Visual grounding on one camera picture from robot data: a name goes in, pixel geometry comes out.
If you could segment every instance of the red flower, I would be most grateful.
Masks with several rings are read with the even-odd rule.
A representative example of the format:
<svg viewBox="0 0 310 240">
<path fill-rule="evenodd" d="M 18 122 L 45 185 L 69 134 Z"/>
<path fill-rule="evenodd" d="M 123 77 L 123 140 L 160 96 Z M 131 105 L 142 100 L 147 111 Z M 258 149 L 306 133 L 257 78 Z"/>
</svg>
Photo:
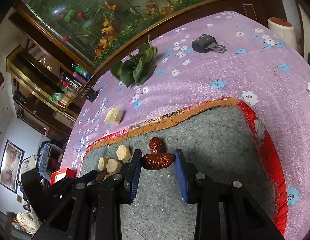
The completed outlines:
<svg viewBox="0 0 310 240">
<path fill-rule="evenodd" d="M 79 14 L 77 14 L 77 16 L 78 16 L 79 19 L 82 19 L 84 14 L 82 12 L 80 12 Z"/>
</svg>

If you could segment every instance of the framed picture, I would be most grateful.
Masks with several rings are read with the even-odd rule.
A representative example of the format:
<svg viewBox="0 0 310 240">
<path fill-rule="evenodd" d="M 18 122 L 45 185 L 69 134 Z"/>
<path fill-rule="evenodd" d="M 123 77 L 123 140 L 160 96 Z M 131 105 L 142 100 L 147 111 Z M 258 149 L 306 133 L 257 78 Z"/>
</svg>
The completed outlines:
<svg viewBox="0 0 310 240">
<path fill-rule="evenodd" d="M 14 193 L 17 193 L 17 179 L 24 153 L 22 149 L 7 140 L 2 156 L 0 184 Z"/>
</svg>

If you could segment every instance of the purple tablecloth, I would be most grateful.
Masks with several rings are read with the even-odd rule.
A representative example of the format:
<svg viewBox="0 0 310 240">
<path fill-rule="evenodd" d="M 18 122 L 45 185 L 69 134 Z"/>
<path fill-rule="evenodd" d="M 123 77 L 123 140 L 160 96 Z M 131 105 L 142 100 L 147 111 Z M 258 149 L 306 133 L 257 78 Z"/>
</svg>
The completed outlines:
<svg viewBox="0 0 310 240">
<path fill-rule="evenodd" d="M 227 51 L 194 52 L 191 42 L 202 34 Z M 201 101 L 241 97 L 265 125 L 282 163 L 285 238 L 302 239 L 310 228 L 310 66 L 269 29 L 232 11 L 180 26 L 152 44 L 157 67 L 144 85 L 126 88 L 110 72 L 98 80 L 99 97 L 86 101 L 62 167 L 79 168 L 86 148 L 107 134 Z M 118 126 L 104 123 L 112 107 L 125 111 Z"/>
</svg>

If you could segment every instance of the red box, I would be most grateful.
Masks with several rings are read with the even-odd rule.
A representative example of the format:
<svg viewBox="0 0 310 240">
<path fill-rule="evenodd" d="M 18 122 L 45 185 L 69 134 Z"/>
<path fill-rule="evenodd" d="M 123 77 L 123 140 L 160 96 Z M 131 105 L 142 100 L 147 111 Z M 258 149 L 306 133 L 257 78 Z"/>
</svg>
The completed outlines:
<svg viewBox="0 0 310 240">
<path fill-rule="evenodd" d="M 50 177 L 50 186 L 65 177 L 75 178 L 75 176 L 76 176 L 76 172 L 69 168 L 63 168 L 59 171 L 55 171 Z"/>
</svg>

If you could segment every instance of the fish tank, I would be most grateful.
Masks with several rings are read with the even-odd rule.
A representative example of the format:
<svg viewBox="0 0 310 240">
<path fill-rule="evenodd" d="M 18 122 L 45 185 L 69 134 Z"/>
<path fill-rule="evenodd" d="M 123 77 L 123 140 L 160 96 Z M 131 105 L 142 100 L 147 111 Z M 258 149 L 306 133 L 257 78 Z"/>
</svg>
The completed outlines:
<svg viewBox="0 0 310 240">
<path fill-rule="evenodd" d="M 156 22 L 204 0 L 23 0 L 31 17 L 95 70 Z"/>
</svg>

